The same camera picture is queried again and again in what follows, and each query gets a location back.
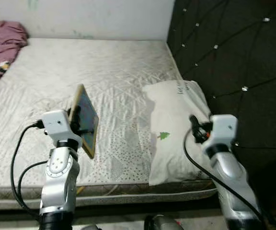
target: pillowcase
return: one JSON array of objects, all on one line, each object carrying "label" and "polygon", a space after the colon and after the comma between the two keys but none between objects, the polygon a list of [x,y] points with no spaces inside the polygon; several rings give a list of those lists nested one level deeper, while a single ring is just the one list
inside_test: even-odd
[{"label": "pillowcase", "polygon": [[[195,81],[170,80],[143,87],[150,115],[152,163],[149,185],[203,179],[207,176],[185,156],[183,139],[191,128],[190,115],[209,121],[210,110]],[[200,165],[211,170],[201,145],[189,134],[186,149]]]}]

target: black cable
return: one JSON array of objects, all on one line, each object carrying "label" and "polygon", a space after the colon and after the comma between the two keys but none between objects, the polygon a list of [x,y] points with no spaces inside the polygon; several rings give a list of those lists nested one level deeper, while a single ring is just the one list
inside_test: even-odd
[{"label": "black cable", "polygon": [[15,151],[13,153],[13,156],[12,156],[12,160],[11,160],[11,165],[10,165],[10,182],[11,182],[11,190],[12,190],[12,194],[14,196],[14,198],[16,199],[16,201],[20,204],[20,206],[28,213],[30,214],[31,216],[33,216],[37,221],[38,221],[38,218],[39,218],[39,214],[32,211],[25,203],[24,201],[22,201],[19,196],[18,196],[18,193],[15,189],[15,185],[14,185],[14,177],[13,177],[13,166],[14,166],[14,160],[15,160],[15,157],[18,153],[18,149],[19,149],[19,146],[20,146],[20,143],[22,141],[22,138],[25,134],[25,132],[29,129],[29,128],[33,128],[33,127],[37,127],[36,124],[32,124],[32,125],[29,125],[27,126],[23,132],[21,133],[20,135],[20,138],[19,138],[19,141],[18,141],[18,144],[17,144],[17,147],[15,148]]},{"label": "black cable", "polygon": [[23,201],[22,194],[21,194],[21,183],[22,183],[22,180],[23,180],[23,177],[24,177],[25,173],[28,170],[30,170],[31,168],[33,168],[37,165],[40,165],[40,164],[45,164],[45,163],[47,163],[47,161],[41,161],[41,162],[32,164],[32,165],[28,166],[26,169],[24,169],[24,171],[21,173],[20,178],[19,178],[19,182],[18,182],[18,197],[21,199],[21,201]]},{"label": "black cable", "polygon": [[188,158],[188,160],[195,167],[197,167],[199,170],[201,170],[202,172],[204,172],[212,180],[214,180],[219,185],[221,185],[222,187],[224,187],[226,190],[228,190],[230,193],[232,193],[234,196],[236,196],[238,199],[240,199],[246,206],[248,206],[252,210],[252,212],[257,216],[257,218],[260,220],[260,222],[262,223],[263,227],[265,228],[265,222],[264,222],[264,219],[263,219],[262,215],[256,210],[255,207],[253,207],[253,205],[250,204],[250,202],[248,202],[246,199],[244,199],[241,195],[239,195],[237,192],[235,192],[231,187],[229,187],[224,182],[222,182],[220,179],[218,179],[217,177],[215,177],[212,173],[210,173],[208,170],[206,170],[205,168],[203,168],[201,165],[199,165],[197,162],[195,162],[194,159],[192,159],[189,156],[189,154],[187,152],[187,149],[186,149],[186,140],[187,140],[187,137],[188,137],[188,135],[189,135],[190,132],[191,132],[191,129],[189,129],[187,131],[187,133],[185,134],[184,140],[183,140],[183,149],[184,149],[184,153],[185,153],[186,157]]}]

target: black clamp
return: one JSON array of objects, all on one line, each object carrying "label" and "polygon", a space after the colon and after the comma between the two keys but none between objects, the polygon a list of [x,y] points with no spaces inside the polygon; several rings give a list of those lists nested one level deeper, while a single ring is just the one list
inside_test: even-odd
[{"label": "black clamp", "polygon": [[189,120],[192,124],[192,134],[195,137],[195,142],[202,144],[209,138],[210,131],[213,128],[213,123],[206,122],[199,124],[197,118],[194,115],[191,115]]},{"label": "black clamp", "polygon": [[[68,109],[68,111],[67,111],[68,115],[70,115],[70,111],[71,111],[71,108]],[[94,130],[88,130],[88,129],[80,130],[80,121],[81,121],[80,120],[80,112],[81,112],[81,107],[79,105],[77,105],[74,108],[73,117],[70,122],[70,127],[71,127],[72,132],[78,136],[81,136],[85,133],[93,133]]]}]

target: white wall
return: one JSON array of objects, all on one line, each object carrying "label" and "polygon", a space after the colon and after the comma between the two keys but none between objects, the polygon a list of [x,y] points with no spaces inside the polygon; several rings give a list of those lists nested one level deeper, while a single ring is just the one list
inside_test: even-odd
[{"label": "white wall", "polygon": [[31,37],[166,40],[174,0],[0,0]]}]

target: white mattress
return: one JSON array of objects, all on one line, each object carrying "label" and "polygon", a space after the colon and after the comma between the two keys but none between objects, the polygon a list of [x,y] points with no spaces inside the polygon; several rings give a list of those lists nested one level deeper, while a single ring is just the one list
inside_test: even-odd
[{"label": "white mattress", "polygon": [[[161,41],[99,41],[30,38],[0,79],[0,188],[10,188],[10,162],[19,135],[45,111],[68,109],[83,83],[99,116],[93,160],[79,150],[79,185],[147,183],[150,128],[141,88],[180,78]],[[48,159],[53,148],[43,130],[30,130],[15,161],[15,178]],[[40,187],[44,166],[23,186]]]}]

